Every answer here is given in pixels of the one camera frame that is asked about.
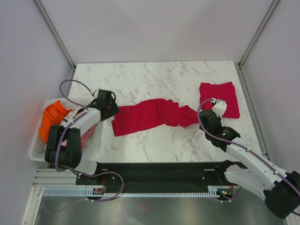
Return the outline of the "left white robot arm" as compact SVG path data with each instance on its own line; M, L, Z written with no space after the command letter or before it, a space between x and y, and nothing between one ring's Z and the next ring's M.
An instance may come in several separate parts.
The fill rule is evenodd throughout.
M50 128L45 148L45 161L55 166L59 172L74 170L86 174L92 184L99 184L103 173L97 169L97 162L83 157L84 141L93 135L100 122L120 112L116 95L109 90L96 90L92 100L77 103L59 125Z

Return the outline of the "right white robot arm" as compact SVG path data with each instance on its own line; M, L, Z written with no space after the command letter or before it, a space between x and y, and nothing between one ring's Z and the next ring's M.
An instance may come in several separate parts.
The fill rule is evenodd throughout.
M300 174L297 171L288 172L256 154L237 131L221 124L221 118L212 109L199 110L197 116L200 129L212 145L247 168L244 171L228 163L227 168L215 172L217 183L231 182L241 186L261 198L269 211L280 219L290 214L299 215L296 212L300 206Z

